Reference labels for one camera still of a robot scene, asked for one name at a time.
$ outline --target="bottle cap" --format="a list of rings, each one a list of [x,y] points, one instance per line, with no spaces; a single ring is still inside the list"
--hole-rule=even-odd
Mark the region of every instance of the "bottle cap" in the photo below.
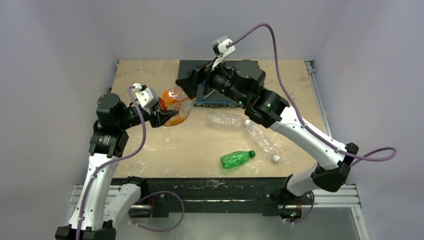
[[[274,155],[274,157],[272,158],[272,160],[274,160],[274,162],[278,162],[281,159],[281,157],[279,155]]]

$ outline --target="table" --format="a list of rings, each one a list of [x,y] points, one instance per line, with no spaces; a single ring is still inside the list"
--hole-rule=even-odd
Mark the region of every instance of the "table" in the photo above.
[[[277,79],[273,60],[259,60],[266,72],[265,87],[284,95]],[[140,83],[161,95],[175,86],[179,60],[121,60],[113,82],[112,92],[127,105],[130,98],[127,87]],[[284,86],[296,102],[302,116],[324,131],[320,108],[314,95],[303,60],[279,60]],[[143,178],[219,178],[219,177],[285,177],[308,169],[316,161],[286,137],[263,128],[277,146],[281,160],[265,159],[244,132],[223,132],[206,126],[208,112],[238,114],[245,118],[241,108],[194,108],[188,119],[172,127],[151,128],[147,122],[147,139],[136,156],[121,162],[114,178],[137,176]],[[141,126],[127,130],[129,140],[124,155],[138,148],[142,140]],[[234,151],[255,150],[256,157],[245,165],[223,169],[220,157]]]

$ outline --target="gray wall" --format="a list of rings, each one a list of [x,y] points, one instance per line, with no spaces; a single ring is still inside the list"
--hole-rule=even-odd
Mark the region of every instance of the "gray wall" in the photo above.
[[[348,0],[91,0],[89,5],[117,59],[212,59],[211,42],[233,40],[258,23],[273,26],[284,59],[313,60]],[[273,57],[261,29],[232,58]]]
[[[371,239],[423,239],[424,1],[351,0],[316,78],[333,135],[396,159],[352,170]]]
[[[53,239],[115,60],[85,0],[0,7],[0,239]]]

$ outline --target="beige table surface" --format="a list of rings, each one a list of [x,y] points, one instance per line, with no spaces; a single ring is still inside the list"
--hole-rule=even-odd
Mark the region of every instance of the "beige table surface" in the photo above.
[[[265,87],[282,97],[273,60],[259,60],[259,67],[266,72]],[[140,83],[153,88],[161,95],[175,86],[179,60],[121,60],[116,72],[112,92],[125,104],[130,103],[127,87]],[[280,60],[280,74],[288,92],[302,116],[320,130],[324,130],[314,90],[303,60]],[[314,159],[286,137],[263,128],[265,134],[277,146],[281,160],[277,163],[265,159],[262,152],[246,136],[245,132],[222,132],[206,126],[208,112],[239,114],[236,109],[199,108],[192,110],[188,119],[176,126],[151,128],[146,123],[147,139],[144,148],[136,156],[122,161],[115,178],[137,176],[143,178],[211,178],[211,177],[284,177],[309,168]],[[142,127],[128,131],[129,141],[124,155],[138,148],[142,140]],[[245,165],[223,169],[220,157],[234,151],[255,150],[256,157]]]

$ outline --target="purple cable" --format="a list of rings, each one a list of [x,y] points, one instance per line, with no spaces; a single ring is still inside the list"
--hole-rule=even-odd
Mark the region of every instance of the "purple cable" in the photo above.
[[[278,78],[278,82],[279,85],[281,86],[284,94],[287,96],[288,100],[290,101],[291,105],[293,106],[297,118],[299,119],[299,122],[302,124],[302,126],[313,136],[315,136],[317,139],[319,139],[321,142],[325,143],[326,145],[328,145],[330,148],[332,148],[333,150],[337,151],[338,148],[336,146],[334,146],[333,144],[331,144],[329,141],[325,140],[322,136],[320,136],[319,134],[317,134],[316,132],[314,132],[310,127],[308,127],[307,125],[305,125],[305,121],[301,116],[301,112],[299,111],[298,107],[295,104],[295,101],[293,100],[293,98],[290,96],[289,92],[287,91],[287,89],[284,87],[283,85],[283,81],[281,80],[281,76],[280,76],[280,69],[279,69],[279,65],[278,65],[278,56],[277,56],[277,43],[276,43],[276,37],[274,35],[274,31],[273,28],[267,24],[267,23],[260,23],[254,27],[252,27],[252,29],[250,29],[249,31],[247,31],[245,34],[243,34],[241,37],[239,37],[237,40],[235,40],[234,42],[230,43],[227,45],[227,48],[232,47],[234,45],[236,45],[238,42],[240,42],[242,39],[244,39],[245,37],[247,37],[249,34],[251,34],[253,31],[255,31],[256,29],[260,28],[260,27],[267,27],[269,29],[269,32],[271,33],[271,37],[272,37],[272,45],[274,48],[274,59],[275,59],[275,68],[277,71],[277,78]],[[386,157],[380,157],[380,158],[373,158],[373,157],[368,157],[372,154],[375,153],[379,153],[385,150],[392,150],[392,153],[389,156]],[[369,153],[365,154],[364,156],[359,156],[359,155],[355,155],[352,153],[349,153],[347,151],[343,151],[343,150],[339,150],[340,153],[355,158],[357,159],[354,163],[352,163],[351,166],[356,165],[359,161],[364,160],[364,161],[370,161],[370,162],[383,162],[383,161],[387,161],[387,160],[391,160],[394,157],[396,157],[396,155],[398,154],[398,150],[392,146],[388,146],[388,147],[382,147],[382,148],[378,148],[376,150],[370,151]]]
[[[314,194],[314,192],[313,191],[311,191],[310,192],[310,195],[312,196],[312,201],[310,202],[310,208],[309,208],[309,210],[306,212],[306,214],[302,217],[302,218],[300,218],[298,221],[293,221],[293,224],[298,224],[298,223],[300,223],[300,222],[302,222],[303,220],[305,220],[308,216],[309,216],[309,214],[312,212],[312,209],[314,208],[314,205],[315,205],[315,194]]]
[[[147,227],[147,226],[143,226],[143,225],[141,225],[141,224],[138,224],[138,223],[137,223],[137,222],[135,222],[135,221],[131,218],[131,216],[129,216],[129,214],[128,214],[128,216],[129,216],[129,222],[130,222],[130,223],[132,223],[132,224],[134,224],[135,226],[137,226],[137,227],[139,227],[139,228],[142,228],[142,229],[145,229],[145,230],[149,230],[149,231],[152,231],[152,232],[157,232],[157,233],[168,232],[168,231],[171,231],[172,229],[174,229],[174,228],[178,227],[178,225],[180,225],[180,223],[183,221],[184,214],[186,213],[186,210],[184,209],[184,202],[183,202],[183,200],[181,199],[181,197],[180,197],[180,196],[178,196],[177,194],[175,194],[175,192],[171,192],[171,191],[157,191],[157,192],[151,193],[151,194],[149,194],[149,195],[147,195],[147,196],[143,197],[143,198],[142,198],[142,199],[140,199],[139,201],[140,201],[140,202],[141,202],[141,201],[144,201],[144,200],[146,200],[146,199],[148,199],[148,198],[150,198],[150,197],[152,197],[152,196],[154,196],[154,195],[158,195],[158,194],[172,194],[172,195],[173,195],[173,196],[175,196],[175,197],[179,200],[179,202],[181,203],[181,207],[182,207],[181,217],[179,218],[178,222],[177,222],[175,225],[173,225],[173,226],[171,226],[171,227],[168,227],[168,228],[165,228],[165,229],[155,229],[155,228],[150,228],[150,227]]]
[[[116,163],[116,162],[119,162],[119,161],[122,161],[122,160],[125,160],[125,159],[129,159],[129,158],[135,156],[136,154],[138,154],[141,151],[141,149],[145,145],[145,142],[146,142],[146,123],[145,123],[145,120],[143,118],[142,111],[140,110],[139,105],[137,104],[136,100],[133,97],[133,94],[131,93],[131,89],[133,89],[133,88],[134,88],[134,86],[128,87],[127,92],[128,92],[129,98],[131,99],[132,104],[134,104],[134,107],[135,107],[135,110],[137,111],[138,116],[140,117],[141,126],[143,128],[143,139],[141,141],[141,144],[137,148],[137,150],[135,150],[133,153],[103,163],[96,170],[94,170],[94,172],[92,173],[93,176],[97,176],[97,173],[99,173],[100,170],[102,170],[102,168],[104,168],[105,166],[107,166],[109,164],[113,164],[113,163]],[[90,180],[87,183],[87,188],[85,189],[84,194],[82,196],[81,206],[79,206],[79,215],[78,215],[80,218],[83,217],[84,208],[86,207],[88,192],[90,191],[90,188],[93,184],[93,181],[94,181],[94,178],[90,178]],[[80,240],[80,234],[81,234],[80,228],[81,228],[82,224],[83,224],[82,221],[78,220],[78,224],[76,225],[76,237],[75,237],[76,240]]]

